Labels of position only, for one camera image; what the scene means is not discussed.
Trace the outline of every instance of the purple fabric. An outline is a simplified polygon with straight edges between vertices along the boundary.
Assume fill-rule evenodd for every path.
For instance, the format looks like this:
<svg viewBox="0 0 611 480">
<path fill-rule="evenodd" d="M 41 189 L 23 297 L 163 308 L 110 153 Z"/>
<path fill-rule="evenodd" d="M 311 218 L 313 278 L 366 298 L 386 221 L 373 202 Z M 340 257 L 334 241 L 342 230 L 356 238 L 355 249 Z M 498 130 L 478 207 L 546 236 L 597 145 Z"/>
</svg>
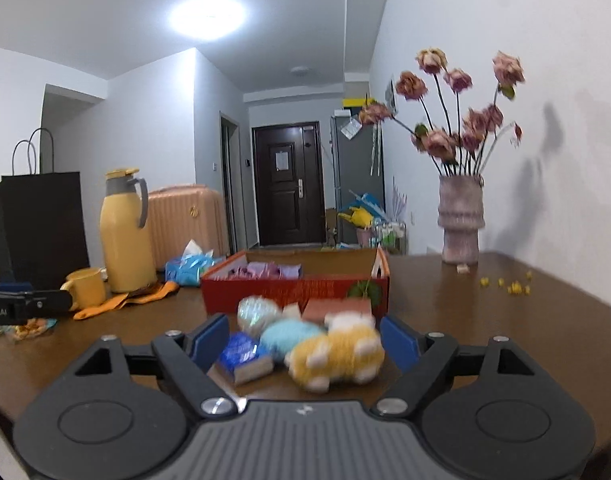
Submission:
<svg viewBox="0 0 611 480">
<path fill-rule="evenodd" d="M 296 280 L 301 277 L 301 266 L 278 266 L 274 262 L 250 262 L 244 267 L 233 269 L 228 279 L 242 280 Z"/>
</svg>

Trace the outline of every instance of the leaf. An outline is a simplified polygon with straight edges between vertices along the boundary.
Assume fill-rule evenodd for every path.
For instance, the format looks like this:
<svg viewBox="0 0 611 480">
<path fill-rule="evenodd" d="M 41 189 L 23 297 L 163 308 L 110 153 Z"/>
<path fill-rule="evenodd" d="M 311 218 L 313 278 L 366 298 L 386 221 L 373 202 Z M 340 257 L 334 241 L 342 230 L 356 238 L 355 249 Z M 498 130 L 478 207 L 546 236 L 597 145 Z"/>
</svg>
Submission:
<svg viewBox="0 0 611 480">
<path fill-rule="evenodd" d="M 510 101 L 514 100 L 515 93 L 514 93 L 514 87 L 513 86 L 502 86 L 502 85 L 499 85 L 499 90 Z"/>
<path fill-rule="evenodd" d="M 374 309 L 381 304 L 383 290 L 381 290 L 381 285 L 378 283 L 365 280 L 352 285 L 346 296 L 348 298 L 369 298 L 370 304 Z"/>
<path fill-rule="evenodd" d="M 414 134 L 417 137 L 426 136 L 428 135 L 428 127 L 423 123 L 419 123 L 416 126 L 414 126 Z"/>
</svg>

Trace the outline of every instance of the blue gripper pad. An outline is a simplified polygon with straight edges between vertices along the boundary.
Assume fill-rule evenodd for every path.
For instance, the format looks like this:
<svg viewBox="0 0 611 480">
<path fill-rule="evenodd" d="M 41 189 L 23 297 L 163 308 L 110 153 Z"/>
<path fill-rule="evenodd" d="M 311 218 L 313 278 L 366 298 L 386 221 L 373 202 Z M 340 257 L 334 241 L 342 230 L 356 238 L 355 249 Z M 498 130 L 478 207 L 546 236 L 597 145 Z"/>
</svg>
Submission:
<svg viewBox="0 0 611 480">
<path fill-rule="evenodd" d="M 215 322 L 207 322 L 205 330 L 194 336 L 189 358 L 203 373 L 212 367 L 230 340 L 230 324 L 227 316 L 220 316 Z"/>
<path fill-rule="evenodd" d="M 418 341 L 387 316 L 381 319 L 379 329 L 386 354 L 401 373 L 407 372 L 421 358 Z"/>
</svg>

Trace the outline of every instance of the wooden table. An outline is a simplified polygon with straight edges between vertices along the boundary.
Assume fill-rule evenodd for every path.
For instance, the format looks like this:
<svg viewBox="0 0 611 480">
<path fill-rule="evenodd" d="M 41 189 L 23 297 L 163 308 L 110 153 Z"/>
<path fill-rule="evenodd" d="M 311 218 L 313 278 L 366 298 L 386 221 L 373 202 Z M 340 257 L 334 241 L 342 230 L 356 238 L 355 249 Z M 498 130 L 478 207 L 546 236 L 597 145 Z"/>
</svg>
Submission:
<svg viewBox="0 0 611 480">
<path fill-rule="evenodd" d="M 527 283 L 524 264 L 500 254 L 482 254 L 472 274 L 457 274 L 439 256 L 391 258 L 390 312 L 419 332 L 449 333 L 462 344 L 484 345 L 507 335 L 543 366 L 593 417 L 597 445 L 584 477 L 607 478 L 611 471 L 611 307 L 542 272 L 533 271 L 530 296 L 509 296 L 497 286 Z M 481 288 L 479 278 L 490 286 Z M 85 321 L 61 321 L 48 335 L 12 343 L 0 338 L 0 407 L 17 418 L 66 365 L 104 334 L 126 344 L 144 344 L 170 329 L 189 331 L 206 318 L 199 291 L 183 289 L 173 298 L 125 308 Z M 235 396 L 261 399 L 321 399 L 300 390 L 285 372 L 254 381 Z M 399 376 L 386 362 L 367 386 L 333 388 L 323 398 L 361 398 L 368 405 Z M 145 381 L 153 385 L 154 381 Z"/>
</svg>

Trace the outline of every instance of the flower vase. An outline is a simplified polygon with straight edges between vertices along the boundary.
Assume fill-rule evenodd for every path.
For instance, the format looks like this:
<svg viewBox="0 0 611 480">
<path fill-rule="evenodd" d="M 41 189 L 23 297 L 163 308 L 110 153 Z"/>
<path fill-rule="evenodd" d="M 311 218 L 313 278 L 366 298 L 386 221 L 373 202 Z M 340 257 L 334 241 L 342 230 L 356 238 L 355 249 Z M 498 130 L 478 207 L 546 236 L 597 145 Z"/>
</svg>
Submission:
<svg viewBox="0 0 611 480">
<path fill-rule="evenodd" d="M 441 176 L 439 226 L 446 264 L 479 262 L 479 229 L 485 227 L 481 184 L 478 175 Z"/>
</svg>

